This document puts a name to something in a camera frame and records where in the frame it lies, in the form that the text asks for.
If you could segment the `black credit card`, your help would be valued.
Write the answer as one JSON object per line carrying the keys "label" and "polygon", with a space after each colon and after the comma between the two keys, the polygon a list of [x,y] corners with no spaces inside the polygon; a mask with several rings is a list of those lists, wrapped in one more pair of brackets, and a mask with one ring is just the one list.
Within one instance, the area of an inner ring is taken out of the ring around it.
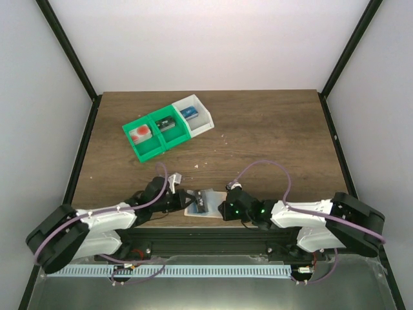
{"label": "black credit card", "polygon": [[204,191],[195,191],[194,196],[196,198],[195,211],[197,214],[206,213],[208,211],[206,203],[206,195]]}

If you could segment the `blue credit card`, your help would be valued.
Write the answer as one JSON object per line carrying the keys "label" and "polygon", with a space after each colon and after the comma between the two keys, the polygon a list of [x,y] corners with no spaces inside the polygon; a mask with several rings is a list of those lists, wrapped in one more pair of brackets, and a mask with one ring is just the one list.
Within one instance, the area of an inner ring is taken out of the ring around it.
{"label": "blue credit card", "polygon": [[208,208],[193,203],[185,209],[185,216],[207,216]]}

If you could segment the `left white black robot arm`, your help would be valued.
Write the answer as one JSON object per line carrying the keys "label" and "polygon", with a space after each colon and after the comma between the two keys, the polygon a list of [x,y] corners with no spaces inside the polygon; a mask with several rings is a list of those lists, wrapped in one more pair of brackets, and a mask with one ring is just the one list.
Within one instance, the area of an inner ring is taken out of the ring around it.
{"label": "left white black robot arm", "polygon": [[126,260],[132,245],[120,236],[120,230],[140,226],[156,212],[180,211],[196,201],[196,196],[176,185],[173,178],[156,176],[144,190],[113,206],[86,210],[61,205],[26,237],[26,245],[46,274],[87,256]]}

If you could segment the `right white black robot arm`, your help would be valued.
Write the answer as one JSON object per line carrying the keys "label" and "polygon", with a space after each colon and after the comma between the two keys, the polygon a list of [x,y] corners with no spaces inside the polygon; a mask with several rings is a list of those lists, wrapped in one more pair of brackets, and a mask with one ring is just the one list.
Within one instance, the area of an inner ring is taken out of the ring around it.
{"label": "right white black robot arm", "polygon": [[294,260],[322,249],[348,249],[372,258],[385,243],[385,216],[344,192],[327,200],[289,203],[258,200],[234,187],[218,210],[227,222],[239,220],[263,231],[297,228],[297,238],[287,243],[287,254]]}

